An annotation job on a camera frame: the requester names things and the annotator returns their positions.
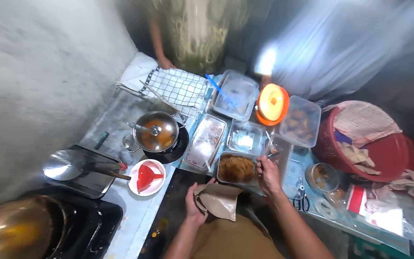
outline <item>paper wrap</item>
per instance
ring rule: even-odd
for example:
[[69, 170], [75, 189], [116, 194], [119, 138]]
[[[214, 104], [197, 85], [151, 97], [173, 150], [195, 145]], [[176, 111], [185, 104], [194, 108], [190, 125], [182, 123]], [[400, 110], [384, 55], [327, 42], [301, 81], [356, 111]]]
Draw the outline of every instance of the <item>paper wrap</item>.
[[242, 189], [221, 184], [200, 185], [194, 190], [194, 199], [204, 213], [236, 221], [237, 196], [241, 192]]

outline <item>dress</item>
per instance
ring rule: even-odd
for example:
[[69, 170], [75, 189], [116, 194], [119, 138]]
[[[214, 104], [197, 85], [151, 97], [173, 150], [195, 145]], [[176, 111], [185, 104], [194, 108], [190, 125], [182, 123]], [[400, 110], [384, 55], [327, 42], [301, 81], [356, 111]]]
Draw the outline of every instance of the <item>dress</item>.
[[246, 0], [147, 0], [158, 22], [166, 57], [177, 67], [203, 76], [217, 72], [230, 29], [247, 22]]
[[282, 259], [269, 236], [241, 215], [236, 221], [217, 219], [202, 225], [191, 250], [193, 259]]

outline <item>blue spoon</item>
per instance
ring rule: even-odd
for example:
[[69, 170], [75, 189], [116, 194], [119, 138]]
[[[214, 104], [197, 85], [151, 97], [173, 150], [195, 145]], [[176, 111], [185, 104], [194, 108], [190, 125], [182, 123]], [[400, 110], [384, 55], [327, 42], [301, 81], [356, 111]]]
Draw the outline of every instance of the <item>blue spoon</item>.
[[228, 104], [231, 104], [231, 105], [233, 105], [234, 108], [237, 108], [236, 105], [233, 103], [233, 100], [231, 100], [231, 98], [223, 92], [223, 90], [220, 88], [220, 86], [218, 86], [217, 83], [215, 83], [215, 81], [208, 74], [206, 74], [206, 78], [210, 81], [210, 83], [213, 86], [215, 86], [215, 88], [218, 90], [218, 92], [226, 99], [226, 102]]

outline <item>gas stove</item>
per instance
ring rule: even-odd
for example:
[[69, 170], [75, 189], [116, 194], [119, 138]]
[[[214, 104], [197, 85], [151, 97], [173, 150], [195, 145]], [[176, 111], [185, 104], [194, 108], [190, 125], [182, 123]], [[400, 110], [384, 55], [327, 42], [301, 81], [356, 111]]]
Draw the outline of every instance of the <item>gas stove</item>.
[[52, 197], [64, 208], [68, 219], [66, 238], [56, 259], [103, 258], [122, 219], [120, 206], [78, 196], [61, 188], [46, 188], [26, 195], [31, 194]]

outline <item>white plate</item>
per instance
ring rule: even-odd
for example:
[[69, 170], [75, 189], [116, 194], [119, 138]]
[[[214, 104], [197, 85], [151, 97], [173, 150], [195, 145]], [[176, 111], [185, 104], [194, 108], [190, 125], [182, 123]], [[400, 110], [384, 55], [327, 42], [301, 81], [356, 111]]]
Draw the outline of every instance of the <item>white plate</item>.
[[[138, 193], [138, 170], [140, 169], [141, 165], [146, 165], [147, 167], [151, 168], [151, 170], [153, 170], [154, 174], [162, 174], [164, 175], [164, 177], [155, 179], [146, 190]], [[138, 162], [136, 165], [132, 167], [132, 169], [130, 169], [130, 177], [132, 177], [132, 180], [129, 181], [130, 190], [139, 196], [149, 196], [157, 193], [159, 189], [161, 189], [162, 185], [166, 181], [166, 169], [159, 161], [154, 159], [146, 159]]]

